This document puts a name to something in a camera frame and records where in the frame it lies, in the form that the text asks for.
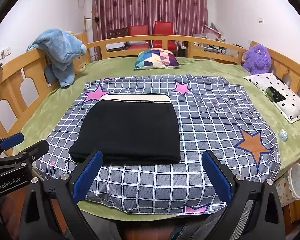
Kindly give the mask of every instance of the orange star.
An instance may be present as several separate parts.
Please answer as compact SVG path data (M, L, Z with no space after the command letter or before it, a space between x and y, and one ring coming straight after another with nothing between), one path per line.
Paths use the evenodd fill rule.
M247 133L245 130L241 129L239 126L238 128L242 134L242 141L234 145L234 148L241 149L246 152L250 152L253 156L253 159L258 169L261 160L261 154L269 154L272 151L272 148L267 149L262 144L261 131L251 135Z

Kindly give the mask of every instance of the pillow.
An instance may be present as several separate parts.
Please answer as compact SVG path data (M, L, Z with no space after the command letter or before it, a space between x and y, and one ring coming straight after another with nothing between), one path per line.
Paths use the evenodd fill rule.
M149 45L147 41L128 41L129 45Z
M134 69L174 68L180 64L169 50L149 49L139 53Z
M300 119L300 97L275 75L264 73L244 78L265 93L288 123Z

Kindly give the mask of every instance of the wooden bed rail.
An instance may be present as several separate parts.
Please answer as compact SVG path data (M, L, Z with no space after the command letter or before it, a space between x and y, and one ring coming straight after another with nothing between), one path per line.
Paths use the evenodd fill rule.
M243 53L247 50L232 44L224 43L221 41L209 40L199 37L191 37L191 36L182 36L182 35L136 35L136 36L125 36L112 38L107 40L95 41L92 43L86 44L87 48L100 47L102 59L109 57L122 57L122 56L133 56L138 55L140 52L146 49L128 49L128 50L119 50L107 52L106 44L117 43L117 42L127 42L127 41L148 41L148 40L161 40L162 48L167 49L168 41L187 41L188 48L186 50L186 57L205 57L205 58L213 58L217 60L223 60L226 62L231 62L235 64L241 64ZM221 53L208 52L203 50L201 47L197 47L194 43L204 43L214 46L220 46L227 49L232 49L237 52L235 57L230 55L224 55Z
M187 41L188 48L186 51L187 57L205 57L213 58L216 60L225 61L231 64L241 64L243 53L246 49L243 49L232 44L223 43L220 41L208 40L198 37L189 37L181 35L140 35L140 36L127 36L119 37L108 40L96 41L92 43L87 43L87 34L78 33L75 36L80 39L88 48L87 53L83 56L76 58L74 63L74 68L78 71L84 62L90 62L90 52L89 48L100 47L102 53L102 58L108 57L122 57L129 55L137 55L144 49L129 49L121 50L115 52L107 52L106 44L116 43L116 42L127 42L127 41L143 41L143 40L161 40L162 47L167 48L168 40L172 41ZM215 46L221 46L223 48L232 49L236 51L236 56L229 56L214 52L204 51L202 48L194 46L194 43L204 43ZM275 68L275 74L279 78L289 77L291 79L290 88L294 92L298 93L300 91L300 65L288 57L268 49L269 54L272 58L273 68ZM44 68L47 65L46 57L43 51L33 49L28 51L19 57L9 61L2 66L0 70L0 100L7 100L9 103L15 117L16 121L9 129L5 129L0 121L0 138L5 138L14 133L20 132L23 125L30 119L33 113L37 110L39 105L45 99L45 97L59 87L59 82L48 86L47 81L44 76ZM24 78L31 78L34 82L35 88L38 92L38 97L27 106L23 96L21 94L21 84ZM6 152L8 155L12 154L12 150Z
M48 87L43 73L46 65L44 52L33 49L2 66L2 70L0 70L0 100L7 100L16 121L8 131L0 121L0 138L20 132L25 122L29 120L48 93L58 87L58 82ZM24 80L22 69L25 78L33 80L39 95L29 106L26 105L20 90Z

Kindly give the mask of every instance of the blue gripper pad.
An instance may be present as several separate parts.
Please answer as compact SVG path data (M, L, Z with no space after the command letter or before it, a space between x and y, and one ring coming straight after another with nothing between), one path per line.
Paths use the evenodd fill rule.
M9 150L9 149L15 147L16 145L22 143L24 139L25 138L21 132L16 133L14 135L11 135L8 138L3 139L0 144L0 147L2 150L6 151L6 150Z
M97 151L97 153L93 156L86 168L80 174L77 181L74 183L72 198L75 203L78 203L78 201L83 200L86 197L87 192L91 187L91 184L93 183L102 166L102 162L102 152Z
M209 177L219 199L229 205L232 195L231 185L229 184L228 180L207 151L202 154L201 161L202 167L207 173L207 176Z

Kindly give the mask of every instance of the purple plush toy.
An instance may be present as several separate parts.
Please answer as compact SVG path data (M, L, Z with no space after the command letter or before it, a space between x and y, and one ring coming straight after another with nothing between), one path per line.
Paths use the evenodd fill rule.
M251 75L269 72L271 57L263 45L254 45L245 53L245 56L243 68L248 70Z

